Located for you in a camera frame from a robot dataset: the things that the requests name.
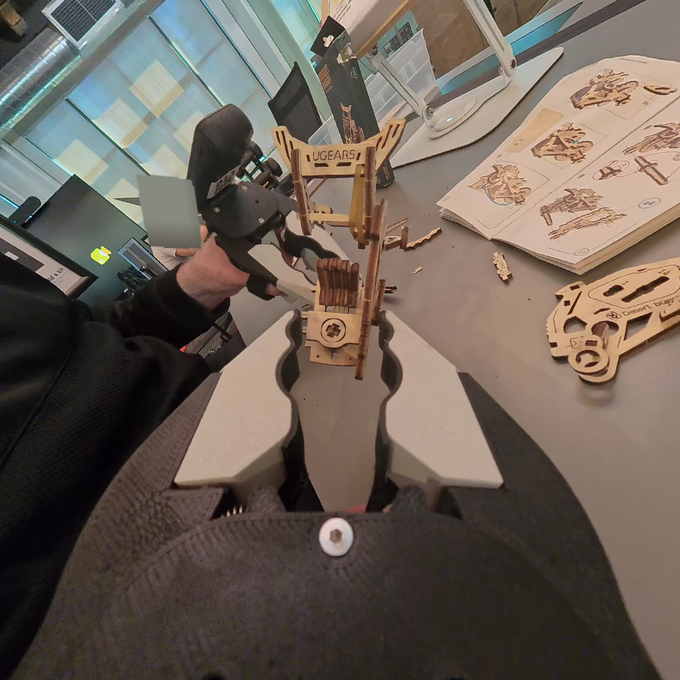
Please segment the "wooden model frame assembly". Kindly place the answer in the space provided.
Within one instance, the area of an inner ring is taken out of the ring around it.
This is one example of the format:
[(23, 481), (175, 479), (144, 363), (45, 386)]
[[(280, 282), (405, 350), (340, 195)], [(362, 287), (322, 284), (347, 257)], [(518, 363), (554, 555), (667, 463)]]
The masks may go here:
[[(327, 223), (347, 228), (360, 250), (368, 253), (365, 276), (357, 262), (319, 260), (316, 294), (307, 320), (305, 344), (310, 360), (334, 367), (352, 367), (364, 378), (370, 334), (379, 325), (388, 287), (380, 277), (386, 234), (386, 201), (376, 199), (378, 168), (395, 150), (405, 129), (402, 118), (390, 119), (373, 137), (360, 143), (313, 146), (293, 137), (284, 126), (273, 129), (277, 150), (291, 171), (297, 214), (303, 234)], [(348, 214), (334, 214), (311, 201), (308, 180), (353, 179)]]

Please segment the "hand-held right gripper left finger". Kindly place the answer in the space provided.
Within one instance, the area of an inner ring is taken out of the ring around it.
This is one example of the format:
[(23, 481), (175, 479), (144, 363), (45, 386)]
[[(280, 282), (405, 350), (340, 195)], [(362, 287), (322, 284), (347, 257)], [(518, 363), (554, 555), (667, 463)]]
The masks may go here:
[(269, 486), (289, 511), (309, 494), (299, 409), (300, 311), (289, 311), (220, 371), (175, 475), (180, 488), (227, 487), (245, 504)]

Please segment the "clear plastic container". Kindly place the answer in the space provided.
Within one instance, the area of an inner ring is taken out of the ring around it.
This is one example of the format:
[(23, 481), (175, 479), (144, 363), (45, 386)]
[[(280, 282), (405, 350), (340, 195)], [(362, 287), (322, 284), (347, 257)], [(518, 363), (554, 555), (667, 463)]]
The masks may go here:
[[(387, 57), (386, 61), (397, 72), (399, 79), (418, 97), (424, 98), (435, 88), (435, 74), (430, 63), (423, 30), (419, 30), (394, 55)], [(399, 112), (409, 109), (404, 98), (381, 73), (363, 75), (363, 78), (379, 130), (387, 121), (397, 118)], [(314, 145), (343, 143), (332, 112), (317, 132), (310, 137), (309, 142)]]

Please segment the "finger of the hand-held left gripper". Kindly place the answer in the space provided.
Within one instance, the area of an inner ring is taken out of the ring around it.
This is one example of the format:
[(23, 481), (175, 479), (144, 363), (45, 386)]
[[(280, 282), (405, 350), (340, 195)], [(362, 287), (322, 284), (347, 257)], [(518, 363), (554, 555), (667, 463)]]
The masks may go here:
[(314, 303), (316, 294), (312, 291), (311, 281), (303, 272), (291, 267), (275, 245), (257, 244), (248, 254), (264, 269), (265, 274), (261, 277), (277, 288), (291, 303), (298, 300)]
[(273, 231), (284, 262), (288, 266), (316, 266), (319, 260), (346, 259), (335, 246), (320, 242), (312, 235), (297, 233), (287, 226), (279, 226)]

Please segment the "person's left hand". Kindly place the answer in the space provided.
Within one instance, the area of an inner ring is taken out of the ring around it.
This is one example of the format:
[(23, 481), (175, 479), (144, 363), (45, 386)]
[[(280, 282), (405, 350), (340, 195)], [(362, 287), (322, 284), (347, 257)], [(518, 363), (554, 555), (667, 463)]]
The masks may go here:
[(202, 247), (176, 273), (177, 284), (208, 312), (244, 289), (250, 274), (235, 267), (210, 234)]

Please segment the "wooden side panel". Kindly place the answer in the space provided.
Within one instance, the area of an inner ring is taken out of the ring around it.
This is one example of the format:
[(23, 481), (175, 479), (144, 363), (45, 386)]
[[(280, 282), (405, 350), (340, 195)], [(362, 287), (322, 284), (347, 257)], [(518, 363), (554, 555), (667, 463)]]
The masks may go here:
[(613, 380), (625, 354), (679, 324), (679, 258), (625, 268), (556, 293), (550, 353), (589, 384)]

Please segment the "dark model kit box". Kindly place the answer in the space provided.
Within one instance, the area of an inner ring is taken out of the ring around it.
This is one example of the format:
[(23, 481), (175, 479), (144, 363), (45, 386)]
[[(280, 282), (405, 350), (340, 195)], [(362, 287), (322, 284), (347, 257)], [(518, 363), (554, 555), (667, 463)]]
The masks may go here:
[(314, 67), (344, 143), (379, 133), (375, 112), (350, 37), (341, 33)]

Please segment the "black monitor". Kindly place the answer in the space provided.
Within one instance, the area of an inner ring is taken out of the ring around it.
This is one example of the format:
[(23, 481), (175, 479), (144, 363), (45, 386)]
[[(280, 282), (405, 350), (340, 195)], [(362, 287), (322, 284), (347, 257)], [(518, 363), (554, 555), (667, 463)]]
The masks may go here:
[(30, 218), (26, 229), (98, 276), (121, 285), (128, 262), (119, 249), (142, 228), (77, 175), (71, 176)]

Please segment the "open instruction booklet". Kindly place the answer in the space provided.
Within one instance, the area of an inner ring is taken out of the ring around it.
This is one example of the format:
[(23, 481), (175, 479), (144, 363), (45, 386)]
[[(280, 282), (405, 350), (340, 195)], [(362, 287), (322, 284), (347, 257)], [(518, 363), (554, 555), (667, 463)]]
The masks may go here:
[(679, 218), (679, 62), (620, 56), (567, 75), (437, 205), (577, 274), (640, 242)]

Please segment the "black chair back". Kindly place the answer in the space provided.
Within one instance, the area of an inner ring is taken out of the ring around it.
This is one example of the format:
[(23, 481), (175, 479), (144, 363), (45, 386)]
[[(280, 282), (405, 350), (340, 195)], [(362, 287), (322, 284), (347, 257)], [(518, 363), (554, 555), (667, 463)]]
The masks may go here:
[(298, 140), (308, 142), (322, 126), (310, 88), (298, 63), (267, 103), (278, 126), (286, 127)]

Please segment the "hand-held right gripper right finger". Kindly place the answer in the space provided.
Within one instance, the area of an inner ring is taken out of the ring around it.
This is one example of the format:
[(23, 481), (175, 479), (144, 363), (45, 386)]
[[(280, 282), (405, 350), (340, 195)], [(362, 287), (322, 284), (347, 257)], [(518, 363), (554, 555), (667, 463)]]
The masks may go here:
[(416, 486), (426, 504), (443, 489), (499, 489), (504, 480), (455, 366), (391, 311), (381, 313), (381, 378), (373, 510)]

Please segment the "rack of black dumbbells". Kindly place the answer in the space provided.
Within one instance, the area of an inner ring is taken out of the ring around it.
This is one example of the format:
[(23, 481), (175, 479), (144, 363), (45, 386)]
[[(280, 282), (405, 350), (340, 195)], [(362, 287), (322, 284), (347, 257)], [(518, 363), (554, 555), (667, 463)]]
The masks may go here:
[(279, 186), (279, 178), (282, 174), (282, 168), (277, 161), (264, 158), (259, 145), (251, 140), (243, 155), (242, 163), (236, 170), (235, 177), (271, 190)]

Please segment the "brown cardboard box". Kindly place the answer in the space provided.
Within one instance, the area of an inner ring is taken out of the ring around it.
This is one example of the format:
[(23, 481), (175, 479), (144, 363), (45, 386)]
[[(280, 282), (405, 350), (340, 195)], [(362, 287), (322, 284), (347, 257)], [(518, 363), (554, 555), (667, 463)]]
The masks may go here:
[[(486, 1), (503, 35), (536, 16), (545, 1)], [(445, 75), (488, 47), (463, 1), (410, 1), (423, 30), (435, 77)]]

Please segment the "person's left forearm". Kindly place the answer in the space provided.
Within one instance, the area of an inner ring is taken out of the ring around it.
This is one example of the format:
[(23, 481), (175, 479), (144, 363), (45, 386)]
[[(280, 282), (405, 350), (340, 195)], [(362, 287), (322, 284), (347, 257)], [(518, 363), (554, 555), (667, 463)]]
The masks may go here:
[(177, 284), (180, 266), (154, 277), (123, 301), (92, 307), (73, 301), (83, 323), (80, 340), (91, 358), (115, 370), (135, 361), (162, 368), (188, 365), (180, 358), (181, 348), (207, 332), (228, 311), (230, 299), (206, 311)]

